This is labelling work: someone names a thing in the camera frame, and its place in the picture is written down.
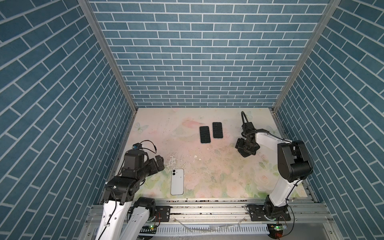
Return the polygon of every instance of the wall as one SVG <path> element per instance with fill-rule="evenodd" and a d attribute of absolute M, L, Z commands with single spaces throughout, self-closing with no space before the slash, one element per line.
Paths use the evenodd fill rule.
<path fill-rule="evenodd" d="M 0 239 L 72 239 L 131 110 L 76 0 L 0 12 Z"/>
<path fill-rule="evenodd" d="M 383 12 L 381 0 L 342 0 L 278 110 L 346 239 L 384 239 Z"/>
<path fill-rule="evenodd" d="M 139 107 L 272 107 L 328 1 L 91 5 Z"/>

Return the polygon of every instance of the smartphone with dark screen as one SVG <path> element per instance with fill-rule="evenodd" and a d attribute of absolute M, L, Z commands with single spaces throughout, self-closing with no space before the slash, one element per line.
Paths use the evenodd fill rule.
<path fill-rule="evenodd" d="M 212 123 L 212 132 L 215 139 L 223 138 L 223 126 L 221 122 Z"/>
<path fill-rule="evenodd" d="M 202 126 L 200 127 L 200 142 L 201 143 L 211 143 L 211 136 L 209 134 L 209 127 Z"/>

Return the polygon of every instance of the blue brick wall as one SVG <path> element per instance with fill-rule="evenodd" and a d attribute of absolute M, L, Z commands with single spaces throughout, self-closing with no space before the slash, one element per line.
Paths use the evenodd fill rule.
<path fill-rule="evenodd" d="M 91 5 L 138 107 L 272 107 L 328 1 Z"/>
<path fill-rule="evenodd" d="M 342 0 L 278 115 L 345 239 L 384 239 L 384 1 Z"/>
<path fill-rule="evenodd" d="M 0 239 L 78 237 L 131 113 L 76 0 L 0 1 Z"/>

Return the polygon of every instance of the table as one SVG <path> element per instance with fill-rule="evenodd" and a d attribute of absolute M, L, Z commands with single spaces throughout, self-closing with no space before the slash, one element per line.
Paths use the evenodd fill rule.
<path fill-rule="evenodd" d="M 165 169 L 147 177 L 135 199 L 265 198 L 278 180 L 277 153 L 261 143 L 255 156 L 243 158 L 237 152 L 241 111 L 255 128 L 280 136 L 268 108 L 139 108 L 124 152 L 137 142 L 151 140 L 157 154 L 146 152 L 150 158 L 162 156 Z M 213 139 L 213 122 L 222 122 L 223 139 Z M 200 126 L 209 126 L 210 144 L 200 143 Z M 150 142 L 143 147 L 153 149 Z M 184 194 L 172 196 L 171 174 L 179 168 L 184 169 Z M 307 197 L 301 184 L 292 197 Z"/>

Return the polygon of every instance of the white smartphone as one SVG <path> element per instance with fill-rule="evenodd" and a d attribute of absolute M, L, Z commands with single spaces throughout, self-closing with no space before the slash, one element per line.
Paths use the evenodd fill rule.
<path fill-rule="evenodd" d="M 170 194 L 182 195 L 184 193 L 184 169 L 173 169 L 170 180 Z"/>

